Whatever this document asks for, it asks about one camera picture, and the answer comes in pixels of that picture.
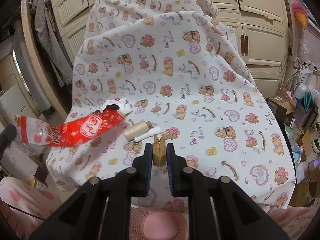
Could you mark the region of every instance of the white fabric with teddy bears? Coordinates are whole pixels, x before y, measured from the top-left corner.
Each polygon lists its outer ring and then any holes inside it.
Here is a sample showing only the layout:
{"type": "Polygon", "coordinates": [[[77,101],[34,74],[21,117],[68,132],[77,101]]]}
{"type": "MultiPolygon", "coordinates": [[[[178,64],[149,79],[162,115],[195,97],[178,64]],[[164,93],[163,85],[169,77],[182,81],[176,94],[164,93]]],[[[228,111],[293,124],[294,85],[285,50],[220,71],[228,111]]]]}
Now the white fabric with teddy bears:
{"type": "MultiPolygon", "coordinates": [[[[106,179],[132,165],[147,142],[128,142],[126,127],[151,121],[177,155],[205,176],[229,176],[257,203],[286,208],[295,172],[281,130],[237,52],[234,29],[215,19],[210,0],[97,0],[74,62],[67,121],[106,100],[126,98],[125,121],[89,143],[55,148],[47,166],[61,190],[106,179]]],[[[187,212],[173,198],[167,167],[152,167],[142,207],[187,212]]]]}

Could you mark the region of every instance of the black cable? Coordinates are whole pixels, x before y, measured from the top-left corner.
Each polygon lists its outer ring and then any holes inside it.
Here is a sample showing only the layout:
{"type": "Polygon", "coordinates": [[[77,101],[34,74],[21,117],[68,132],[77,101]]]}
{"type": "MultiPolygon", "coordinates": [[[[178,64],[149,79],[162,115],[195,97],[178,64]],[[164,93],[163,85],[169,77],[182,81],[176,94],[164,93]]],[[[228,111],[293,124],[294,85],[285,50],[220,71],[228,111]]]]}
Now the black cable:
{"type": "Polygon", "coordinates": [[[25,211],[23,211],[23,210],[21,210],[21,209],[19,209],[19,208],[16,208],[16,207],[14,207],[14,206],[12,206],[12,205],[9,205],[8,203],[6,203],[6,202],[4,202],[3,200],[1,200],[3,203],[5,203],[5,204],[7,204],[9,207],[11,207],[11,208],[13,208],[13,209],[15,209],[15,210],[18,210],[18,211],[20,211],[20,212],[22,212],[22,213],[25,213],[26,215],[29,215],[29,216],[32,216],[32,217],[34,217],[34,218],[38,218],[38,219],[41,219],[41,220],[43,220],[43,221],[45,221],[43,218],[41,218],[41,217],[37,217],[37,216],[35,216],[35,215],[32,215],[32,214],[29,214],[29,213],[27,213],[27,212],[25,212],[25,211]]]}

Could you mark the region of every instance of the thread spool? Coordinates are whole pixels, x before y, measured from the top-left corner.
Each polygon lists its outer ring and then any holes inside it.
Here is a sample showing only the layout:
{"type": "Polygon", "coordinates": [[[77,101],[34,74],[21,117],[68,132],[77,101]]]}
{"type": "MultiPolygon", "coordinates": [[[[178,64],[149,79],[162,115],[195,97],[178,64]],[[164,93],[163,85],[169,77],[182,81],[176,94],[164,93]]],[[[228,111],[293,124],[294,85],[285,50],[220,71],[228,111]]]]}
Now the thread spool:
{"type": "Polygon", "coordinates": [[[141,121],[124,130],[123,135],[128,141],[132,141],[135,137],[148,132],[152,128],[150,121],[141,121]]]}

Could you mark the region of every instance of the silver rivet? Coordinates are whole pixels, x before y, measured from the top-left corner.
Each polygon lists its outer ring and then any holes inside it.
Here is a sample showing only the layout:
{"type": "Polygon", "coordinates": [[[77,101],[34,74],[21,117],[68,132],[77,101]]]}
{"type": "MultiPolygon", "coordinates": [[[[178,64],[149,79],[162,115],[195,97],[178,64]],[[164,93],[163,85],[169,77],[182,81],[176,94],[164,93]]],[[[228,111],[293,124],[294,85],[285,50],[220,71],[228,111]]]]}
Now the silver rivet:
{"type": "Polygon", "coordinates": [[[193,172],[193,168],[191,168],[191,167],[184,167],[184,168],[183,168],[183,171],[184,171],[185,173],[191,173],[191,172],[193,172]]]}
{"type": "Polygon", "coordinates": [[[223,183],[229,183],[229,182],[230,182],[230,178],[227,177],[227,176],[222,176],[222,177],[220,178],[220,180],[221,180],[221,182],[223,182],[223,183]]]}
{"type": "Polygon", "coordinates": [[[99,179],[98,177],[92,177],[92,178],[89,180],[90,184],[92,184],[92,185],[97,184],[99,181],[100,181],[100,179],[99,179]]]}
{"type": "Polygon", "coordinates": [[[136,172],[137,172],[137,169],[135,167],[127,168],[127,173],[129,173],[129,174],[134,174],[136,172]]]}

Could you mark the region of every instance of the red plastic bag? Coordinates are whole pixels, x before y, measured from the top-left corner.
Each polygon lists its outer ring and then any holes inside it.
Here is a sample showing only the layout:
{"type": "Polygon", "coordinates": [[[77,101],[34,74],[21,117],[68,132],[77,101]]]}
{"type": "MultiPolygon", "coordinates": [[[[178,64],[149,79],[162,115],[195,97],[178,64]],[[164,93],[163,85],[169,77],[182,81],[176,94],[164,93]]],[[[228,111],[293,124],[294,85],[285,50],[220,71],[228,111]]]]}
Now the red plastic bag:
{"type": "Polygon", "coordinates": [[[73,147],[101,135],[122,122],[124,117],[116,110],[106,109],[57,127],[39,119],[16,115],[17,133],[24,143],[46,146],[73,147]]]}

